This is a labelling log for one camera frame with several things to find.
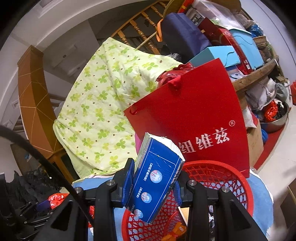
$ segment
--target red shopping bag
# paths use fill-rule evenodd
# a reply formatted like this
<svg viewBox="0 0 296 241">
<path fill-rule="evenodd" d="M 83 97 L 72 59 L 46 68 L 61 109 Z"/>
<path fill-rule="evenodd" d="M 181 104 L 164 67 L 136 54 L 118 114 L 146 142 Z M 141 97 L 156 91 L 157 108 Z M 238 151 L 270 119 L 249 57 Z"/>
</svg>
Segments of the red shopping bag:
<svg viewBox="0 0 296 241">
<path fill-rule="evenodd" d="M 171 139 L 186 161 L 214 160 L 249 176 L 247 133 L 220 59 L 170 80 L 124 111 L 136 134 Z"/>
</svg>

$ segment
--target light blue plastic container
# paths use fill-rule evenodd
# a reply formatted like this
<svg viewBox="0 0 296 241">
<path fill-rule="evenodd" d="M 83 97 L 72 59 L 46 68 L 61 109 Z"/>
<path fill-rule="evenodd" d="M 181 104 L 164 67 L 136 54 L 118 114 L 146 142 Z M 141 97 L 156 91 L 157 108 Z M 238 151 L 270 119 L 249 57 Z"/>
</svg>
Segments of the light blue plastic container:
<svg viewBox="0 0 296 241">
<path fill-rule="evenodd" d="M 263 66 L 264 61 L 252 38 L 252 34 L 248 31 L 238 28 L 232 28 L 229 29 L 229 31 L 244 52 L 247 60 L 251 65 L 251 68 L 255 70 Z"/>
<path fill-rule="evenodd" d="M 207 47 L 192 58 L 190 63 L 194 67 L 198 67 L 216 58 L 221 60 L 225 68 L 240 63 L 240 59 L 231 45 Z"/>
</svg>

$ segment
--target white floor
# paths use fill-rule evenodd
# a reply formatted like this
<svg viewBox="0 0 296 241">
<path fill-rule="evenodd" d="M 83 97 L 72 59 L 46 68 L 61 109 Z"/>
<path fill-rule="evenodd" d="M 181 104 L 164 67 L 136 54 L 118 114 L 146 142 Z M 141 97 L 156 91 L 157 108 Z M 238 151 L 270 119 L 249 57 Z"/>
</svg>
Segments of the white floor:
<svg viewBox="0 0 296 241">
<path fill-rule="evenodd" d="M 269 241 L 282 241 L 287 227 L 280 205 L 287 186 L 296 178 L 296 106 L 289 113 L 289 122 L 269 158 L 257 172 L 274 197 L 274 224 L 268 231 Z"/>
</svg>

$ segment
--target black cable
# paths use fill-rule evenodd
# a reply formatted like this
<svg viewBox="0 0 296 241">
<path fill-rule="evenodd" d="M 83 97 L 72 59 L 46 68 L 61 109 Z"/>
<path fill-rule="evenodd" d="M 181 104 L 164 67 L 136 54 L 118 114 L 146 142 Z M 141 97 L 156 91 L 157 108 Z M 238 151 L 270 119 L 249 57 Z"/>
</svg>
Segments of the black cable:
<svg viewBox="0 0 296 241">
<path fill-rule="evenodd" d="M 61 184 L 69 191 L 74 200 L 78 203 L 81 211 L 86 216 L 87 220 L 90 222 L 92 226 L 94 226 L 94 220 L 91 218 L 89 211 L 82 201 L 82 199 L 78 196 L 75 189 L 68 183 L 66 178 L 52 165 L 38 150 L 36 150 L 27 140 L 21 137 L 19 134 L 14 131 L 8 129 L 5 126 L 0 126 L 0 137 L 4 137 L 11 142 L 17 144 L 19 147 L 23 148 L 29 154 L 31 154 L 39 163 L 44 166 L 46 170 L 55 175 L 55 177 L 61 182 Z"/>
</svg>

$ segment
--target green floral blanket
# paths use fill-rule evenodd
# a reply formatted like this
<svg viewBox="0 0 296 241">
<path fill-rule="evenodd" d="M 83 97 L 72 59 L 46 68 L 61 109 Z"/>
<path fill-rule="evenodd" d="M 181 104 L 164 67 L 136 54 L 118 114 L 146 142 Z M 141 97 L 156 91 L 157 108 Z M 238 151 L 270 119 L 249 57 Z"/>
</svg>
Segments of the green floral blanket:
<svg viewBox="0 0 296 241">
<path fill-rule="evenodd" d="M 155 90 L 162 72 L 179 64 L 112 38 L 101 45 L 78 76 L 53 125 L 81 178 L 113 174 L 129 157 L 136 159 L 134 130 L 123 111 Z"/>
</svg>

